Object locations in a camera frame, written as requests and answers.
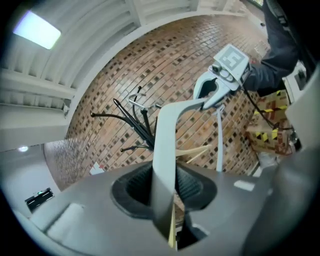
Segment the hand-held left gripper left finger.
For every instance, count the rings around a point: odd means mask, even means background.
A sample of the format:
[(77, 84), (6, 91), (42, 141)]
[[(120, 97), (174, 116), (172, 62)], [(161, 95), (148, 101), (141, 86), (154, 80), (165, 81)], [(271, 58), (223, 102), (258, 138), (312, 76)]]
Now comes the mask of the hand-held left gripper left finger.
[(173, 255), (151, 220), (132, 218), (112, 201), (113, 182), (145, 166), (133, 164), (74, 183), (34, 212), (29, 235), (53, 255)]

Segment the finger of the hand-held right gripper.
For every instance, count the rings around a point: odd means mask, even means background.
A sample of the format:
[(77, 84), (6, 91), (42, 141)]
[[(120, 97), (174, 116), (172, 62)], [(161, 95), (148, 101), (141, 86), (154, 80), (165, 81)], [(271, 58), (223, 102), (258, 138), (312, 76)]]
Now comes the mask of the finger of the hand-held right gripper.
[(210, 99), (218, 90), (217, 77), (209, 71), (204, 72), (196, 80), (193, 90), (193, 99)]
[(205, 98), (203, 109), (207, 110), (220, 102), (231, 90), (218, 78), (205, 80), (201, 84), (199, 98)]

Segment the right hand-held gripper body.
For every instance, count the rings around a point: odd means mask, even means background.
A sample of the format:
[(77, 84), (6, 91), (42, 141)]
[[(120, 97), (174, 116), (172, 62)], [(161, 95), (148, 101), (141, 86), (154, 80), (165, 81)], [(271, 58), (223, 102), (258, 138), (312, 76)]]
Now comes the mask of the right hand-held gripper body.
[(249, 57), (232, 44), (227, 44), (214, 57), (208, 71), (231, 91), (243, 86), (250, 71)]

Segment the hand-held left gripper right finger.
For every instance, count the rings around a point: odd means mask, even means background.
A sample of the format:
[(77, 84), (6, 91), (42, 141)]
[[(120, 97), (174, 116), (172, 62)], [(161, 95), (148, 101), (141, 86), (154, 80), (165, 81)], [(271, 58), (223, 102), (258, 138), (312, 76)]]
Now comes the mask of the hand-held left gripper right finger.
[(299, 253), (320, 226), (320, 150), (305, 149), (260, 177), (179, 164), (182, 253)]

